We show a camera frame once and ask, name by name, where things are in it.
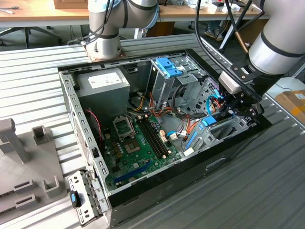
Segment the metal workbench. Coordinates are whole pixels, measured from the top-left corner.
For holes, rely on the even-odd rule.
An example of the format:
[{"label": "metal workbench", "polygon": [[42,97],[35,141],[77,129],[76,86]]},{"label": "metal workbench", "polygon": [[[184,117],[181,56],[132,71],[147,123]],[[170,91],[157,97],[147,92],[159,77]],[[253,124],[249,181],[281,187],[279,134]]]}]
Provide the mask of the metal workbench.
[{"label": "metal workbench", "polygon": [[[194,49],[212,64],[194,35],[126,40],[122,46],[128,56]],[[13,118],[17,134],[38,125],[51,128],[65,178],[85,163],[66,114],[57,67],[87,61],[78,45],[0,52],[0,119]],[[262,105],[274,126],[236,160],[117,228],[305,227],[305,127],[270,96]],[[102,229],[104,223],[101,218],[87,228]],[[3,227],[80,228],[69,196]]]}]

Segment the label sticker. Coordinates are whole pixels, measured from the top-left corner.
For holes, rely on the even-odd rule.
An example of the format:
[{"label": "label sticker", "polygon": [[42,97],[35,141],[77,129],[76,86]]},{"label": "label sticker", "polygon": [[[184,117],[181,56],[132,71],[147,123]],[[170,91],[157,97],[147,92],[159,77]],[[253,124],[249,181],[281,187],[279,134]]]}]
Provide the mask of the label sticker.
[{"label": "label sticker", "polygon": [[303,94],[295,93],[295,96],[298,97],[298,99],[305,99],[305,96]]},{"label": "label sticker", "polygon": [[108,73],[103,75],[92,76],[88,78],[92,89],[109,86],[116,83],[122,83],[117,73]]}]

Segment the green circuit board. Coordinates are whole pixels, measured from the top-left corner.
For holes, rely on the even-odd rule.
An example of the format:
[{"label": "green circuit board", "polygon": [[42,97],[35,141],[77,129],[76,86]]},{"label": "green circuit board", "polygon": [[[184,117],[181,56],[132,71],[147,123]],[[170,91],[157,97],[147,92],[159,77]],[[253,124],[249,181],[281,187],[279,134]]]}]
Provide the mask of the green circuit board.
[{"label": "green circuit board", "polygon": [[[159,131],[162,130],[155,117],[150,116],[147,120],[158,138],[161,138]],[[160,158],[155,154],[153,148],[149,145],[148,140],[143,134],[141,128],[138,126],[138,121],[131,120],[136,135],[134,138],[124,139],[119,141],[118,135],[114,126],[109,126],[110,137],[105,140],[107,151],[104,156],[104,160],[109,170],[109,175],[106,177],[106,183],[109,190],[115,190],[116,188],[125,185],[132,180],[141,178],[155,170],[158,170],[172,162],[181,159],[176,148],[169,144],[163,144],[164,147],[169,150],[166,158]],[[128,177],[120,182],[115,182],[115,179],[122,177],[130,172],[134,172],[137,169],[141,169],[141,172],[134,174],[132,177]]]}]

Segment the yellow wire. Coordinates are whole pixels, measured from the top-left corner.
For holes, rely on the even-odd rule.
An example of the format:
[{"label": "yellow wire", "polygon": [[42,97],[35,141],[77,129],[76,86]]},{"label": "yellow wire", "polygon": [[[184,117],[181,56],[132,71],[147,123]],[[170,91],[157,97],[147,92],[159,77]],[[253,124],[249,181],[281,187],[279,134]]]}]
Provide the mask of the yellow wire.
[{"label": "yellow wire", "polygon": [[134,109],[134,111],[139,111],[139,110],[141,110],[141,108],[142,108],[142,106],[143,106],[143,100],[144,100],[144,97],[142,97],[141,103],[140,103],[139,107],[136,108],[136,109]]}]

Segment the ram slot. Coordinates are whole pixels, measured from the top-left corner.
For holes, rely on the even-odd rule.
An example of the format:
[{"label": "ram slot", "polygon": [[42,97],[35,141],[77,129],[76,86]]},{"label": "ram slot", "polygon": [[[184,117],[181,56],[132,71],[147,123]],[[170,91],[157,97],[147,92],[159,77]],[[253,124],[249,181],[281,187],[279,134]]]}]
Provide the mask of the ram slot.
[{"label": "ram slot", "polygon": [[155,131],[153,130],[153,128],[151,127],[151,125],[148,121],[140,121],[138,123],[138,126],[140,127],[141,131],[143,132],[149,145],[154,150],[158,159],[161,159],[163,157],[163,155],[168,155],[167,149],[164,147],[160,138],[155,133]]}]

